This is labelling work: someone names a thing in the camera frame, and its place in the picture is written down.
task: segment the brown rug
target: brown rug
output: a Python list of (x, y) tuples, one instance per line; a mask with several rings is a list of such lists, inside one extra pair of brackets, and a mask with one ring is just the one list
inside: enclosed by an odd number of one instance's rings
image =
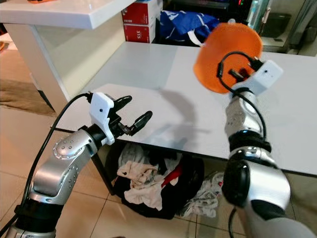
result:
[(0, 105), (47, 116), (56, 116), (39, 94), (18, 51), (0, 53)]
[(47, 116), (56, 116), (32, 83), (0, 80), (0, 104)]

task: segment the white counter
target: white counter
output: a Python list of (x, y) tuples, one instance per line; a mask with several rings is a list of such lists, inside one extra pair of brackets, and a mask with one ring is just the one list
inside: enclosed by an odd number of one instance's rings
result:
[(0, 4), (0, 22), (95, 29), (135, 0), (53, 0), (32, 4), (9, 0)]
[[(120, 115), (132, 124), (147, 110), (149, 123), (135, 136), (122, 139), (227, 158), (224, 133), (228, 95), (205, 89), (195, 78), (193, 64), (199, 48), (126, 42), (85, 87), (115, 98), (133, 100)], [(259, 109), (268, 127), (268, 140), (278, 165), (285, 170), (317, 175), (317, 59), (263, 53), (284, 69), (284, 75), (259, 96)], [(79, 100), (57, 127), (77, 130), (91, 125), (89, 104)]]

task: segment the cardboard box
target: cardboard box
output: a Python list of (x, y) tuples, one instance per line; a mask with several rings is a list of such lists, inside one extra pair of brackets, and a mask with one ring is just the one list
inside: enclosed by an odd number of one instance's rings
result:
[(163, 0), (138, 0), (122, 10), (123, 23), (148, 25), (159, 19)]
[(125, 41), (151, 43), (155, 38), (155, 21), (149, 25), (123, 24)]

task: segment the orange bowl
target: orange bowl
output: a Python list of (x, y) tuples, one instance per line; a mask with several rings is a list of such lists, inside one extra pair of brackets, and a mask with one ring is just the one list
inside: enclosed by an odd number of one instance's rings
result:
[[(242, 51), (251, 57), (260, 57), (262, 41), (250, 27), (240, 23), (221, 23), (208, 36), (201, 48), (194, 73), (198, 80), (208, 89), (217, 93), (227, 93), (217, 78), (218, 63), (231, 51)], [(248, 74), (253, 70), (248, 66), (249, 61), (241, 55), (231, 55), (224, 62), (223, 81), (232, 87), (236, 79), (228, 74), (230, 69), (239, 71), (245, 68)]]

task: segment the white cloth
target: white cloth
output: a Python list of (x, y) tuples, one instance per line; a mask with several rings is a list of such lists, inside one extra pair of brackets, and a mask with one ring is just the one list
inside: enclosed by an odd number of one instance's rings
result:
[(163, 181), (160, 181), (142, 189), (132, 188), (129, 191), (124, 192), (124, 197), (130, 203), (144, 203), (148, 207), (156, 208), (160, 211), (162, 210), (162, 197), (160, 195), (162, 191), (162, 183)]
[(203, 215), (210, 218), (216, 216), (215, 208), (218, 206), (218, 198), (221, 196), (223, 184), (223, 173), (216, 173), (208, 176), (195, 197), (189, 200), (180, 215), (187, 217), (190, 214)]
[[(125, 199), (134, 204), (144, 203), (148, 207), (162, 209), (162, 183), (164, 178), (172, 172), (179, 164), (181, 154), (177, 159), (164, 158), (166, 172), (164, 175), (158, 173), (158, 166), (150, 164), (150, 160), (142, 147), (134, 144), (127, 144), (118, 160), (119, 169), (117, 175), (131, 179), (130, 190), (124, 192)], [(170, 181), (176, 185), (178, 178)]]

